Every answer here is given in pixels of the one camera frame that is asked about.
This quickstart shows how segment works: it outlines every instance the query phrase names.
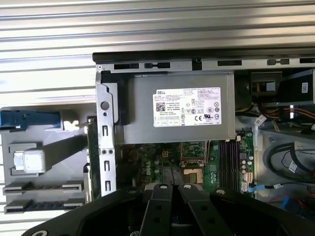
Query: sticker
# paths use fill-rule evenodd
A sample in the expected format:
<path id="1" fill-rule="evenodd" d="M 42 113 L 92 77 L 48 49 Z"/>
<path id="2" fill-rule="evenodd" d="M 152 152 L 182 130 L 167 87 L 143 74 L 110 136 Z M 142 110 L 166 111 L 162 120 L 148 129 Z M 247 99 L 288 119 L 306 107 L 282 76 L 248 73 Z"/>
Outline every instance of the sticker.
<path id="1" fill-rule="evenodd" d="M 294 163 L 294 161 L 291 161 L 291 164 L 289 166 L 289 170 L 291 170 L 293 173 L 295 173 L 297 168 L 297 165 Z"/>
<path id="2" fill-rule="evenodd" d="M 302 93 L 308 93 L 309 83 L 302 83 Z"/>
<path id="3" fill-rule="evenodd" d="M 217 125 L 220 88 L 161 89 L 153 94 L 154 127 Z"/>
<path id="4" fill-rule="evenodd" d="M 274 189 L 278 189 L 278 188 L 282 188 L 282 187 L 283 187 L 283 185 L 279 184 L 279 183 L 274 185 Z"/>
<path id="5" fill-rule="evenodd" d="M 267 117 L 265 117 L 264 115 L 260 115 L 256 120 L 255 120 L 255 125 L 257 126 L 261 126 L 265 120 L 267 119 Z"/>

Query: gray plastic part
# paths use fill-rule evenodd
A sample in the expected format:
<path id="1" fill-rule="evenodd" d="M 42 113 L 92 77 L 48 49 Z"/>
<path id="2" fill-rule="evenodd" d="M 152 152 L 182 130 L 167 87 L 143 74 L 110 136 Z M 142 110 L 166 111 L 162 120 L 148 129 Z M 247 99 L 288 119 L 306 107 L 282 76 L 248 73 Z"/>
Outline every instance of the gray plastic part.
<path id="1" fill-rule="evenodd" d="M 54 165 L 83 150 L 86 146 L 87 137 L 79 135 L 41 147 L 29 149 L 24 152 L 24 157 L 29 153 L 42 153 L 42 170 L 38 170 L 38 172 L 41 173 L 50 170 Z"/>
<path id="2" fill-rule="evenodd" d="M 83 181 L 68 181 L 66 184 L 38 184 L 35 185 L 32 182 L 13 182 L 6 185 L 3 188 L 3 195 L 22 195 L 24 193 L 31 192 L 44 192 L 44 191 L 56 191 L 64 194 L 81 193 L 83 187 Z"/>
<path id="3" fill-rule="evenodd" d="M 30 204 L 31 200 L 21 200 L 21 201 L 12 201 L 8 205 L 4 207 L 4 213 L 7 212 L 7 210 L 10 209 L 23 209 L 25 208 L 28 204 Z"/>
<path id="4" fill-rule="evenodd" d="M 69 181 L 66 184 L 63 184 L 63 192 L 64 193 L 81 193 L 82 190 L 84 189 L 82 180 L 78 181 Z"/>
<path id="5" fill-rule="evenodd" d="M 119 144 L 166 143 L 202 140 L 228 140 L 235 138 L 234 75 L 232 73 L 194 73 L 155 75 L 130 79 L 129 121 Z M 220 87 L 220 125 L 153 126 L 153 94 L 157 89 L 186 89 Z"/>
<path id="6" fill-rule="evenodd" d="M 80 207 L 83 206 L 85 200 L 81 198 L 74 198 L 65 201 L 63 204 L 64 207 Z"/>

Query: metal bracket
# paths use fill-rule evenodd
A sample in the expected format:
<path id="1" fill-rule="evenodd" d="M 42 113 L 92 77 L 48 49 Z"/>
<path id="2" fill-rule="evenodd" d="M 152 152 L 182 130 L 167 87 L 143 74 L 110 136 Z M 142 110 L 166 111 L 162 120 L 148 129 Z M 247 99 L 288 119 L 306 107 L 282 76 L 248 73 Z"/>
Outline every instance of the metal bracket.
<path id="1" fill-rule="evenodd" d="M 96 73 L 96 111 L 99 147 L 101 195 L 116 191 L 114 99 L 112 87 L 102 84 L 101 71 Z"/>

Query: connector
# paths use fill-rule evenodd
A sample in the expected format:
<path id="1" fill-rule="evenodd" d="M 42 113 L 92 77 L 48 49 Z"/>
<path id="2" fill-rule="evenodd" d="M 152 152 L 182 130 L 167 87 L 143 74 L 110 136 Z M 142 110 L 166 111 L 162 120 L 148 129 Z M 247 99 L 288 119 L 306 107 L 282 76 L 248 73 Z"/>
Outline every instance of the connector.
<path id="1" fill-rule="evenodd" d="M 244 180 L 247 182 L 247 183 L 252 183 L 253 182 L 253 173 L 252 172 L 246 172 L 244 174 Z"/>

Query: barcode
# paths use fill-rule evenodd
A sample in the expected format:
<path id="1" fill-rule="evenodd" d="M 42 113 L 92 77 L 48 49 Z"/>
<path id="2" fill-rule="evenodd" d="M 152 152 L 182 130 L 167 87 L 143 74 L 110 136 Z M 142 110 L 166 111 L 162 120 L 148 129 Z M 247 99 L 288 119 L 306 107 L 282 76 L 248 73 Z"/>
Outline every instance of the barcode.
<path id="1" fill-rule="evenodd" d="M 302 83 L 302 93 L 307 93 L 309 91 L 309 83 Z"/>
<path id="2" fill-rule="evenodd" d="M 165 112 L 165 102 L 157 102 L 157 112 Z"/>

